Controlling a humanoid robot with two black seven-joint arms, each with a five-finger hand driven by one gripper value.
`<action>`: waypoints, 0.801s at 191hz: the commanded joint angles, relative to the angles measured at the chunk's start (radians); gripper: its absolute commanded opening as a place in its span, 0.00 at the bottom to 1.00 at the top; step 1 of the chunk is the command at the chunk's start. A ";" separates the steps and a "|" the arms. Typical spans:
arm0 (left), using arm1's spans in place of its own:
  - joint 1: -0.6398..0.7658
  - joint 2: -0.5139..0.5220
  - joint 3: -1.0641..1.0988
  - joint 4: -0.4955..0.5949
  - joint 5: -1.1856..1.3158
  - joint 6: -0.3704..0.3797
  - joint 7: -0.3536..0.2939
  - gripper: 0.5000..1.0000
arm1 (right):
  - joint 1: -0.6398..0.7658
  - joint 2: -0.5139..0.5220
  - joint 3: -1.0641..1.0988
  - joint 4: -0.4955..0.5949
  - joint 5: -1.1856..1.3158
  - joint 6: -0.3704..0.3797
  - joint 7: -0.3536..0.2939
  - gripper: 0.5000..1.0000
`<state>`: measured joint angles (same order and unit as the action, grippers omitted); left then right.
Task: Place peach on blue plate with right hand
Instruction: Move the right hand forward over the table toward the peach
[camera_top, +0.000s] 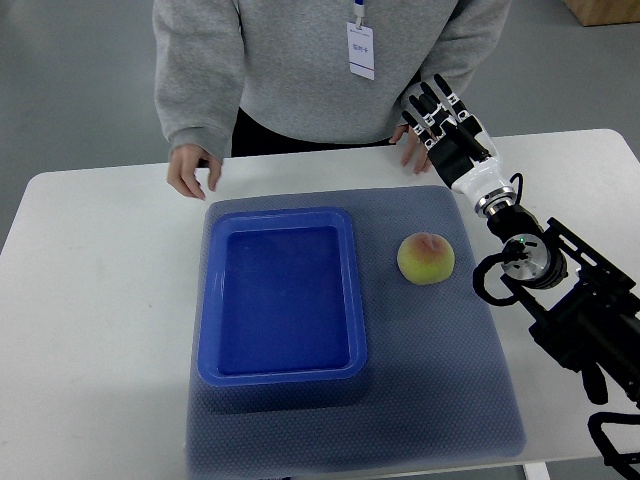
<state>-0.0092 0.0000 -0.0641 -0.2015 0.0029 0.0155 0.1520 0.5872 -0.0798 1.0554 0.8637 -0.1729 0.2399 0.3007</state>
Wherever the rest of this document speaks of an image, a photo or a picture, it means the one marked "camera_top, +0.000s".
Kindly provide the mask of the person's bare hand near tray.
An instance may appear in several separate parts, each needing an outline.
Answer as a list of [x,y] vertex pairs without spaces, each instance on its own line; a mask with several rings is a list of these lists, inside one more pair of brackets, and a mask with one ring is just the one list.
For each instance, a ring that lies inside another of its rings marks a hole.
[[169,155],[167,183],[184,197],[205,200],[206,193],[197,178],[197,170],[208,170],[207,188],[214,192],[221,177],[220,159],[196,144],[175,147]]

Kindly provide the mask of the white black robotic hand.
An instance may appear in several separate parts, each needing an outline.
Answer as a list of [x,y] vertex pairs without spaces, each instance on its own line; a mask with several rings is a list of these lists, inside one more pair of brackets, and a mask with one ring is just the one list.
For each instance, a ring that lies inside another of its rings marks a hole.
[[439,74],[437,90],[425,82],[402,117],[426,148],[442,182],[463,195],[482,218],[519,203],[520,194],[503,174],[503,161],[488,132]]

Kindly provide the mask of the person's bare hand behind robot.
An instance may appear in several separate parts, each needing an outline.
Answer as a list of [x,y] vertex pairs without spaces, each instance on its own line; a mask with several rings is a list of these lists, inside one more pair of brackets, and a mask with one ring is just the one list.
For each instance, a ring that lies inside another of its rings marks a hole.
[[402,167],[411,167],[415,175],[426,173],[431,169],[426,147],[408,124],[397,126],[389,139],[390,144],[397,144],[405,139],[403,153],[400,158]]

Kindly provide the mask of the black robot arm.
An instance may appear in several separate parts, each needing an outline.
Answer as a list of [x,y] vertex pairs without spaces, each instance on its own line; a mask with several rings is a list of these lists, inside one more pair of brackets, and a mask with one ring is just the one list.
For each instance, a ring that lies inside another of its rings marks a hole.
[[613,380],[639,401],[639,299],[634,281],[558,220],[540,226],[521,192],[500,174],[473,190],[476,213],[500,252],[473,272],[476,294],[494,306],[520,304],[529,333],[561,367],[580,374],[589,401],[609,400]]

